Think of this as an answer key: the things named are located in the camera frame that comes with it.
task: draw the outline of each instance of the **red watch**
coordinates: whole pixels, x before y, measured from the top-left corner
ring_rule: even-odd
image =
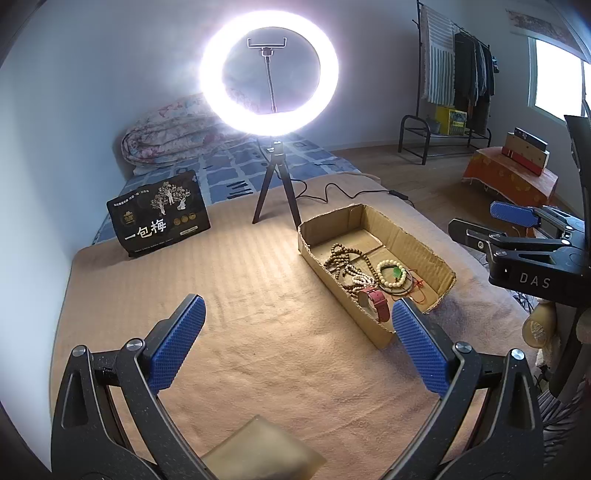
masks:
[[[372,312],[375,310],[378,314],[377,321],[386,323],[390,319],[390,309],[384,293],[378,287],[367,287],[357,294],[359,306]]]

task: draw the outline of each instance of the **small table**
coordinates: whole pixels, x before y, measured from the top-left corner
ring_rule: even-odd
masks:
[[[501,147],[477,150],[466,167],[462,180],[479,180],[516,205],[549,205],[558,176],[547,168],[539,177],[515,160],[504,156]]]

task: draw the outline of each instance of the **window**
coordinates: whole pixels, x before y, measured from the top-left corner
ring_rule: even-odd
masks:
[[[591,65],[541,40],[530,39],[530,47],[530,106],[560,120],[565,115],[584,115],[585,90],[587,101],[591,100]]]

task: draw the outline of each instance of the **blue plaid bed sheet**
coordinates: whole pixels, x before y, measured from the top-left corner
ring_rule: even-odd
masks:
[[[291,177],[308,180],[323,175],[352,171],[359,172],[348,160],[335,157],[332,153],[320,148],[297,134],[286,135],[284,143],[287,165]],[[256,139],[201,158],[179,162],[171,167],[164,167],[129,179],[121,194],[131,192],[142,185],[169,179],[187,170],[197,173],[199,187],[206,206],[223,202],[238,196],[246,196],[261,191],[267,162],[261,155]],[[232,190],[239,182],[246,186]],[[271,188],[281,185],[277,175],[273,176]],[[92,244],[115,238],[111,217],[107,215],[97,232]]]

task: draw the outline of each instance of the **black bag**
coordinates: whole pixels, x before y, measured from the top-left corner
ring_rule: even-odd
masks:
[[[193,170],[107,202],[119,243],[137,257],[210,228]]]

